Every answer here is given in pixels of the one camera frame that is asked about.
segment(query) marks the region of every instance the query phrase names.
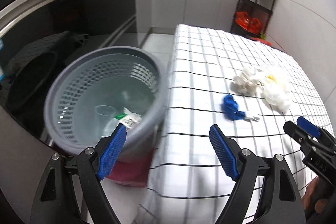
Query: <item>white checkered tablecloth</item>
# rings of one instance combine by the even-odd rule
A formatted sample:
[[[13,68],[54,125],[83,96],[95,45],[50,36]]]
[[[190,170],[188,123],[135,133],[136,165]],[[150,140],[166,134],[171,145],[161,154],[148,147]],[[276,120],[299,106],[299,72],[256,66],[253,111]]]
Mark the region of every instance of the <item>white checkered tablecloth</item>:
[[[294,102],[285,115],[262,98],[242,96],[230,89],[244,67],[274,64],[288,73]],[[232,94],[239,110],[259,114],[259,122],[230,121],[220,104]],[[332,133],[323,102],[298,63],[260,42],[230,33],[179,25],[170,68],[169,109],[162,138],[148,178],[146,198],[137,224],[215,223],[234,187],[209,141],[209,128],[218,124],[224,135],[258,156],[285,156],[300,194],[315,177],[302,163],[300,146],[283,131],[285,121],[299,115]],[[253,220],[263,177],[258,177],[244,223]]]

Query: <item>trash can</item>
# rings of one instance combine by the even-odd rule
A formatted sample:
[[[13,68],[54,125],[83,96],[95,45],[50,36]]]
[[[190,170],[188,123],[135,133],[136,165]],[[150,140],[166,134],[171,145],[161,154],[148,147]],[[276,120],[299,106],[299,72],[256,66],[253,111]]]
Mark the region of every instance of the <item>trash can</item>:
[[[77,155],[98,142],[92,133],[96,106],[112,106],[116,113],[127,108],[142,116],[127,132],[118,158],[132,162],[152,151],[167,94],[166,71],[150,53],[133,47],[99,49],[71,63],[54,81],[45,101],[45,125],[60,148]]]

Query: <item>floor tile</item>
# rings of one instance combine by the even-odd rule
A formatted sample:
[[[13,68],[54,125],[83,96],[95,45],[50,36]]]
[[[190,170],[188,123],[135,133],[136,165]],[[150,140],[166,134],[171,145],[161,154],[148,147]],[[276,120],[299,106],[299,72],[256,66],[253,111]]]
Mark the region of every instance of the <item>floor tile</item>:
[[[174,36],[171,34],[150,34],[142,49],[148,52],[171,54]]]
[[[121,224],[131,224],[146,193],[146,188],[127,187],[105,178],[101,185]],[[88,223],[93,223],[88,213]]]
[[[158,58],[158,60],[163,64],[165,68],[168,68],[171,54],[165,54],[160,52],[152,52],[152,54]]]

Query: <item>basket rim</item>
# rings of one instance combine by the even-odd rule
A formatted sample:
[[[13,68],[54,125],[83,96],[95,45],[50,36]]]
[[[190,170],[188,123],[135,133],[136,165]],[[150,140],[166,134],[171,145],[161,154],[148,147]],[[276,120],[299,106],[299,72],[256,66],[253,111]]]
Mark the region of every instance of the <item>basket rim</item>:
[[[146,115],[143,117],[142,122],[134,129],[130,130],[127,133],[127,139],[123,146],[122,152],[131,150],[137,144],[139,144],[140,139],[144,139],[148,137],[152,132],[151,129],[157,125],[157,121],[163,117],[164,111],[166,109],[166,96],[168,91],[167,87],[167,77],[166,71],[163,65],[159,62],[159,60],[149,52],[146,52],[140,48],[129,47],[129,46],[112,46],[105,47],[102,49],[97,49],[92,52],[89,52],[82,57],[78,58],[70,65],[68,65],[55,79],[53,84],[51,85],[45,103],[44,103],[44,122],[47,128],[48,133],[51,138],[54,139],[55,143],[62,148],[63,150],[73,153],[79,154],[82,152],[87,146],[81,144],[72,143],[70,140],[62,138],[59,132],[59,129],[53,123],[53,102],[55,99],[55,95],[58,91],[60,85],[64,82],[64,80],[68,77],[68,75],[77,67],[83,65],[84,63],[95,59],[97,57],[101,57],[109,54],[128,54],[134,55],[139,58],[144,59],[150,65],[154,67],[154,69],[158,72],[158,86],[157,86],[157,95],[155,97],[154,102],[152,103],[151,108],[148,110]],[[136,134],[137,132],[145,132],[146,134]]]

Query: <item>plastic cup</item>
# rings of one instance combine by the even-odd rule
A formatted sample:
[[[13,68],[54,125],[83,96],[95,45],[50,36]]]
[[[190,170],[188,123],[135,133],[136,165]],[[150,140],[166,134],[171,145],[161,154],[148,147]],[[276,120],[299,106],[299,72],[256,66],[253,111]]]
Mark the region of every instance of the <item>plastic cup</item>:
[[[106,105],[95,106],[93,132],[97,140],[100,140],[102,137],[107,137],[105,132],[106,125],[114,119],[115,114],[116,110],[114,107]]]

